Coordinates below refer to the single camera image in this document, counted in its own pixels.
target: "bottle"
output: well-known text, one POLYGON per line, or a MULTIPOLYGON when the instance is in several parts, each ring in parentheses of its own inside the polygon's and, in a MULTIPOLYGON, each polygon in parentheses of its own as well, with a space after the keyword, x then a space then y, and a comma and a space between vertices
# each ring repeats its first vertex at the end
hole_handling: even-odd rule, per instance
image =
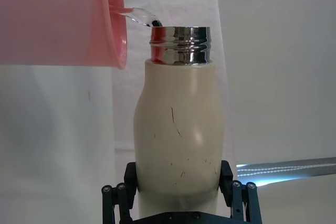
POLYGON ((140 217, 215 214, 224 113, 209 27, 153 27, 134 116, 140 217))

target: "pink pitcher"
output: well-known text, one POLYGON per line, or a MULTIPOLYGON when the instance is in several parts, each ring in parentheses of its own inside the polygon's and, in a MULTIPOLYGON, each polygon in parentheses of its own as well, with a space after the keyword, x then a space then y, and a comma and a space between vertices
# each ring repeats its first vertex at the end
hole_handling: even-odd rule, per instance
POLYGON ((113 66, 127 60, 123 0, 0 0, 0 65, 113 66))

